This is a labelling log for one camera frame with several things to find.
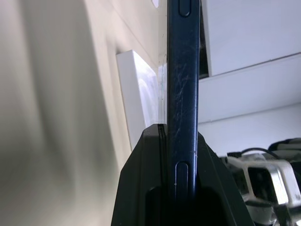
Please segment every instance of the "power button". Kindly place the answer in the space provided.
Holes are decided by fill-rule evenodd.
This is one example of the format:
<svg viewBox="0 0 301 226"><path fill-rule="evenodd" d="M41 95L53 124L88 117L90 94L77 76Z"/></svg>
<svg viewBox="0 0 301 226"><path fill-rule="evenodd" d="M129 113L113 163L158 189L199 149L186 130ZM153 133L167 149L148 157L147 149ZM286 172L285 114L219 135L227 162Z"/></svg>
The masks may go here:
<svg viewBox="0 0 301 226"><path fill-rule="evenodd" d="M188 17L191 10L191 0L179 0L179 14Z"/></svg>

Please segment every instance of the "black cable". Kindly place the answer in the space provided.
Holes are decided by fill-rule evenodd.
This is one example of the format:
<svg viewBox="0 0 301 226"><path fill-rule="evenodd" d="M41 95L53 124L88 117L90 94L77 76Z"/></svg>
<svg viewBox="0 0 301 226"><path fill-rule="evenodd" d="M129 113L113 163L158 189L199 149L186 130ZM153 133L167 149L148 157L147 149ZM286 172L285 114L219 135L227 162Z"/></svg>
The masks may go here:
<svg viewBox="0 0 301 226"><path fill-rule="evenodd" d="M244 154L244 153L250 152L250 151L262 151L262 152L272 155L276 159L280 159L280 157L278 155L276 155L275 153L273 153L267 149L261 148L261 147L251 147L251 148L245 149L241 152L241 154Z"/></svg>

